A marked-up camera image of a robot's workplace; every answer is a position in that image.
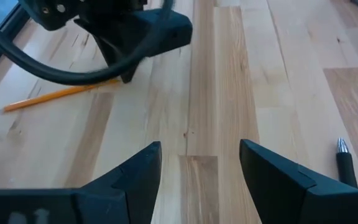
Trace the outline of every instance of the wooden tabletop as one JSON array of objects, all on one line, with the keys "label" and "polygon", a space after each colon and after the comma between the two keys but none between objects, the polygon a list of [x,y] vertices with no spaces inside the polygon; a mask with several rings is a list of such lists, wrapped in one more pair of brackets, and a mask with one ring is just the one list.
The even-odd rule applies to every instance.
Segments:
[{"label": "wooden tabletop", "polygon": [[[161,141],[153,223],[258,223],[240,139],[337,179],[338,137],[358,181],[356,6],[180,0],[175,10],[193,21],[191,45],[144,60],[132,83],[0,114],[0,188],[80,187]],[[47,32],[30,21],[15,43],[64,70],[106,66],[72,22]],[[0,60],[0,109],[62,88]]]}]

